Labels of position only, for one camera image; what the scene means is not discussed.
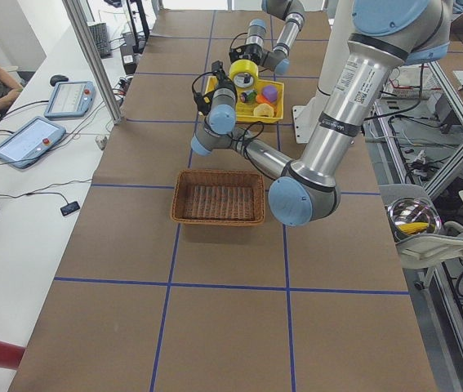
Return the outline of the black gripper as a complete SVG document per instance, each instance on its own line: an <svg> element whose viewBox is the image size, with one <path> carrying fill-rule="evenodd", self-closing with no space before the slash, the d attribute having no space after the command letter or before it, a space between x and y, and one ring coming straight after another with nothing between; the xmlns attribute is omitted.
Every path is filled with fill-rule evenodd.
<svg viewBox="0 0 463 392"><path fill-rule="evenodd" d="M238 60L249 60L253 63L261 62L261 46L255 43L244 44L229 49L229 60L234 63Z"/></svg>
<svg viewBox="0 0 463 392"><path fill-rule="evenodd" d="M221 60L216 60L211 64L211 74L216 78L218 84L231 83Z"/></svg>

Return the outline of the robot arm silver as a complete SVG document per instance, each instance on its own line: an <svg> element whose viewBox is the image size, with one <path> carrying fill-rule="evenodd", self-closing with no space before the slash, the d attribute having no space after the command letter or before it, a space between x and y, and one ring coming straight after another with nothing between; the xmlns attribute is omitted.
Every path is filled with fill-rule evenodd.
<svg viewBox="0 0 463 392"><path fill-rule="evenodd" d="M217 85L191 148L208 155L233 149L272 179L269 206L285 225L305 225L331 215L341 192L335 171L380 95L391 71L445 56L450 1L341 1L336 6L324 68L333 88L314 115L313 132L298 159L291 159L237 127L238 95L230 78Z"/></svg>
<svg viewBox="0 0 463 392"><path fill-rule="evenodd" d="M254 19L248 25L247 39L242 46L229 49L231 63L250 60L277 75L284 75L290 65L289 54L298 33L305 25L305 9L300 1L262 1L264 12L284 22L282 32L272 50L264 48L267 27L262 19Z"/></svg>

